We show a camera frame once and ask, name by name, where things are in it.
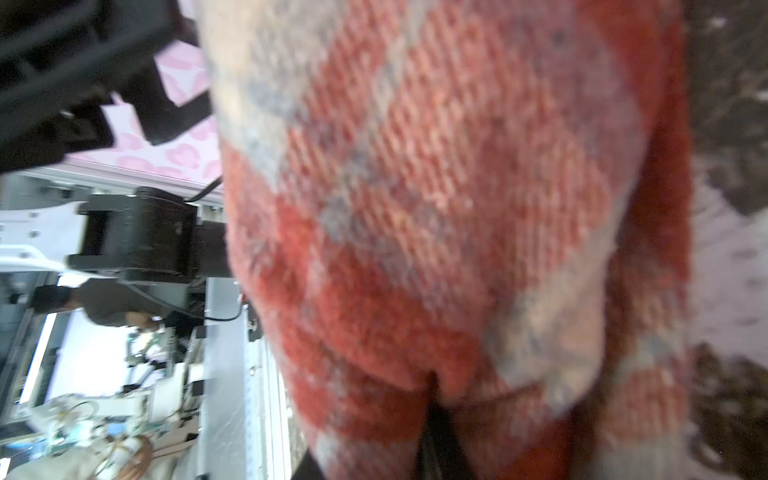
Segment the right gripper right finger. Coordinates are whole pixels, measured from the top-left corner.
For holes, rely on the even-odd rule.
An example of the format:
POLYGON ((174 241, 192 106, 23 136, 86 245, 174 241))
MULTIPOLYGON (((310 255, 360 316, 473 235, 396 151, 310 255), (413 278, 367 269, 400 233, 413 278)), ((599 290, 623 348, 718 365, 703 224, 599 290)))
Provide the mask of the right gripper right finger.
POLYGON ((418 479, 461 479, 462 451, 449 412, 433 404, 418 453, 418 479))

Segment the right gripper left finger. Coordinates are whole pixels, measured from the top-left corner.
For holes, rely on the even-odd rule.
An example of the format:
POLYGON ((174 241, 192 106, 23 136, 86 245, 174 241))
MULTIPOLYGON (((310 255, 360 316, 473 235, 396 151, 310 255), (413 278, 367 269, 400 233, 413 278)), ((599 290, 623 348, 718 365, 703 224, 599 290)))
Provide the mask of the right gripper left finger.
POLYGON ((291 480, 325 480, 322 470, 309 450, 305 451, 291 480))

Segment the red plaid skirt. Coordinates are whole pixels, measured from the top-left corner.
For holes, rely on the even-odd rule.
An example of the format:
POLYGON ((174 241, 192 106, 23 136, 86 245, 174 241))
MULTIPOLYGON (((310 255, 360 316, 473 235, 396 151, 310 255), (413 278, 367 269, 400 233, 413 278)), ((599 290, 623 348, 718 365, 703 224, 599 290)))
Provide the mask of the red plaid skirt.
POLYGON ((328 479, 681 479, 677 1, 202 1, 232 270, 328 479))

